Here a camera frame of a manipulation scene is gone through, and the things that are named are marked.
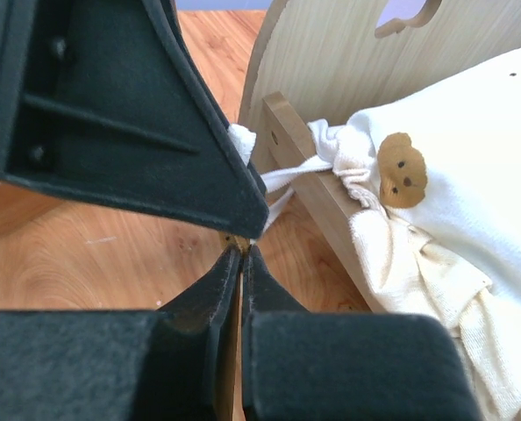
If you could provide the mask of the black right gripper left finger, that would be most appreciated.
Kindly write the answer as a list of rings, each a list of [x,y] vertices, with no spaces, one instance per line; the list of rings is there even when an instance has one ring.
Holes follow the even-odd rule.
[[[0,420],[229,420],[240,251],[157,310],[0,311]]]

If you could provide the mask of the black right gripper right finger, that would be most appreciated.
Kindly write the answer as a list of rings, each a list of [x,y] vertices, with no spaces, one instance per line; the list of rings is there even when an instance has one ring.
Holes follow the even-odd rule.
[[[315,313],[252,246],[243,266],[242,404],[249,420],[478,420],[448,331],[409,314]]]

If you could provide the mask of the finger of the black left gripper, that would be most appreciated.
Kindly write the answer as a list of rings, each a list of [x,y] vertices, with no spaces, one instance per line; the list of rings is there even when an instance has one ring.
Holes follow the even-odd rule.
[[[0,181],[247,239],[268,219],[171,1],[0,1]]]

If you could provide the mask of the wooden pet bed frame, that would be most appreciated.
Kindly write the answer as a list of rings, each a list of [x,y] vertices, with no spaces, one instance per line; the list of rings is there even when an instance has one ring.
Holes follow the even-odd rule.
[[[343,125],[357,111],[394,103],[521,48],[521,1],[426,1],[382,22],[383,1],[276,1],[246,75],[239,122],[257,134],[263,173],[312,157],[309,123]],[[372,295],[350,235],[361,208],[330,170],[292,183],[369,307]]]

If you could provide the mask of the large bear print cushion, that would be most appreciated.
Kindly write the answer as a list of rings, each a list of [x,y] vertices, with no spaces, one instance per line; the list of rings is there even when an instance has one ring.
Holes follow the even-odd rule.
[[[315,154],[262,176],[282,191],[330,170],[367,285],[389,312],[453,335],[487,420],[521,420],[521,48],[345,124],[309,123]]]

